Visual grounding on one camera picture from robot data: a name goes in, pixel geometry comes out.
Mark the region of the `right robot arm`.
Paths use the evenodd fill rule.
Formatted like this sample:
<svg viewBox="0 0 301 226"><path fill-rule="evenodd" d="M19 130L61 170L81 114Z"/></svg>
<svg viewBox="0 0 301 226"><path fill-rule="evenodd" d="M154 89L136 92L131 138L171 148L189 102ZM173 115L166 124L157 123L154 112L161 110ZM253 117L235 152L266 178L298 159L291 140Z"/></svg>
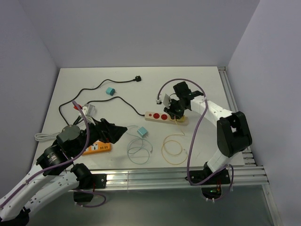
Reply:
<svg viewBox="0 0 301 226"><path fill-rule="evenodd" d="M210 101L205 91L195 82L188 79L172 79L180 81L173 86L177 99L166 94L161 96L161 91L157 95L157 104L164 105L164 112L172 119L180 119L186 110L200 114L192 135L187 166L190 166L190 159L197 130L205 118L216 127L217 151L213 157L204 165L204 180L210 184L215 183L219 177L223 166L239 152L249 147L253 140L248 126L246 116L243 112L233 112L227 110L216 103Z"/></svg>

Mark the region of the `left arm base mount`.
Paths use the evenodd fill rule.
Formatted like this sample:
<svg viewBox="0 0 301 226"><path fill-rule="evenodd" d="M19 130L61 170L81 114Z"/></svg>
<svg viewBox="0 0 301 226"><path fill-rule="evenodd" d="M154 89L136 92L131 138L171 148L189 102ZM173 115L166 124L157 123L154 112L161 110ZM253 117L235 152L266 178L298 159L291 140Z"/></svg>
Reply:
<svg viewBox="0 0 301 226"><path fill-rule="evenodd" d="M106 187L106 174L92 174L90 177L81 180L76 190L89 190L89 193L79 191L73 192L73 200L78 204L88 204L92 201L94 193L97 189L104 189Z"/></svg>

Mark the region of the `small teal plug adapter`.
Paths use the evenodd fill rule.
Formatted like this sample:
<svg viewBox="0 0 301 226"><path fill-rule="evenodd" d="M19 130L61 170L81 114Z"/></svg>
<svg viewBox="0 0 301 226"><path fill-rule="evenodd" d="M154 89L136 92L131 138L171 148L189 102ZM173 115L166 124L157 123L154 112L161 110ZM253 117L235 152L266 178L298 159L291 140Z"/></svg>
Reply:
<svg viewBox="0 0 301 226"><path fill-rule="evenodd" d="M116 93L116 90L114 88L108 87L105 93L109 96L113 96Z"/></svg>

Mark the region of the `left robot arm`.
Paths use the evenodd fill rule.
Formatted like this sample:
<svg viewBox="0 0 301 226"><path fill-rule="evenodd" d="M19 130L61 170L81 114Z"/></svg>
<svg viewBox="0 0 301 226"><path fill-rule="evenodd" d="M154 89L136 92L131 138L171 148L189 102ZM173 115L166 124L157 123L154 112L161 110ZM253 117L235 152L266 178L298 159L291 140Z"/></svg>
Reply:
<svg viewBox="0 0 301 226"><path fill-rule="evenodd" d="M64 127L26 176L1 198L1 225L24 226L30 216L65 192L92 185L92 174L87 166L73 162L96 141L118 142L127 128L105 119L85 124L85 130L77 125Z"/></svg>

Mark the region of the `teal charger with cable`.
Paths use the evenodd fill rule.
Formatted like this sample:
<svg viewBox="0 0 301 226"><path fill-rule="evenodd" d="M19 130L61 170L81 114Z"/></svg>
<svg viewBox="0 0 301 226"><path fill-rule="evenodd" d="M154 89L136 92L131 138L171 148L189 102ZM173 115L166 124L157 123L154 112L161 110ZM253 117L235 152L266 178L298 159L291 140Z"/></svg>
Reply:
<svg viewBox="0 0 301 226"><path fill-rule="evenodd" d="M148 131L147 131L147 129L145 127L140 127L137 130L137 133L139 134L140 137L145 137L145 136L147 136Z"/></svg>

